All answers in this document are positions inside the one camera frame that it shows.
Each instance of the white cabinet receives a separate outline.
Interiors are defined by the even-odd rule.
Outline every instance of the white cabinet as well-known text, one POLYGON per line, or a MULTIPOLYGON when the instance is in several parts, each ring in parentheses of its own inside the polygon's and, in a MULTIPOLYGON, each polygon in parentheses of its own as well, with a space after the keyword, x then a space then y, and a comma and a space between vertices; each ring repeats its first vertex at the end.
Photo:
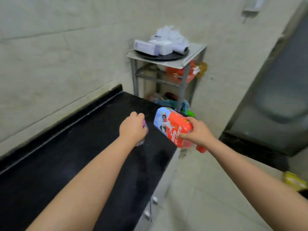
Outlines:
POLYGON ((180 150, 178 148, 174 153, 134 231, 146 231, 155 221, 158 206, 163 203, 166 192, 174 178, 180 150))

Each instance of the cabinet knob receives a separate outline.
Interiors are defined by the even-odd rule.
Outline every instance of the cabinet knob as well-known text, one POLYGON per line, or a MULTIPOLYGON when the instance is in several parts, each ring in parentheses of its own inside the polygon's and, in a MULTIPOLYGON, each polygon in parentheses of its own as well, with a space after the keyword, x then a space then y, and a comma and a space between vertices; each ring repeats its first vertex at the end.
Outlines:
POLYGON ((158 199, 155 197, 155 196, 153 196, 153 203, 155 204, 155 205, 157 205, 158 204, 158 199))
POLYGON ((145 215, 145 218, 149 221, 150 220, 150 212, 149 211, 144 211, 143 213, 145 215))

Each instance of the forearm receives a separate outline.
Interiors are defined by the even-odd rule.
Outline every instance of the forearm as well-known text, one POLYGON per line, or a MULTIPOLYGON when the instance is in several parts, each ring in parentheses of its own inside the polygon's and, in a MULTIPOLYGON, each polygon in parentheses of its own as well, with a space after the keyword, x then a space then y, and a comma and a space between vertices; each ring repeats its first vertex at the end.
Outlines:
POLYGON ((92 230, 133 147, 124 139, 115 140, 60 191, 28 230, 92 230))
POLYGON ((308 230, 306 199, 219 140, 204 145, 272 229, 308 230))

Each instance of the shelf top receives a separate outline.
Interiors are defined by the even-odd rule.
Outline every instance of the shelf top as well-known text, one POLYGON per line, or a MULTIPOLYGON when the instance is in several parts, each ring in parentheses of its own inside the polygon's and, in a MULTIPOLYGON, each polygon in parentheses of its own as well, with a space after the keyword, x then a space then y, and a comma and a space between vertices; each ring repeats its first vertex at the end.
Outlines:
POLYGON ((184 66, 186 66, 203 49, 206 48, 206 45, 190 43, 190 46, 188 48, 189 48, 189 53, 185 58, 179 59, 179 60, 176 60, 176 61, 169 61, 169 62, 152 61, 152 60, 142 58, 141 56, 139 56, 135 52, 135 50, 130 50, 126 56, 129 57, 129 58, 132 58, 132 59, 136 59, 136 60, 140 60, 140 61, 144 61, 144 62, 150 62, 150 63, 157 64, 157 65, 169 66, 169 67, 177 68, 177 69, 183 69, 184 66))

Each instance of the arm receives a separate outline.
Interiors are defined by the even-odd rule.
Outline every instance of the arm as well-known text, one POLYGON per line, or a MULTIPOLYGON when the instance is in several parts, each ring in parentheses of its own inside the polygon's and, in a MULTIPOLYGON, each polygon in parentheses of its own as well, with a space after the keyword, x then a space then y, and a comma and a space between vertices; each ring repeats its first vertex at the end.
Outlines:
POLYGON ((305 198, 220 142, 202 121, 187 119, 194 131, 179 137, 206 147, 273 230, 308 230, 305 198))
POLYGON ((125 159, 146 135, 143 119, 132 112, 122 122, 120 136, 57 194, 27 231, 92 230, 125 159))

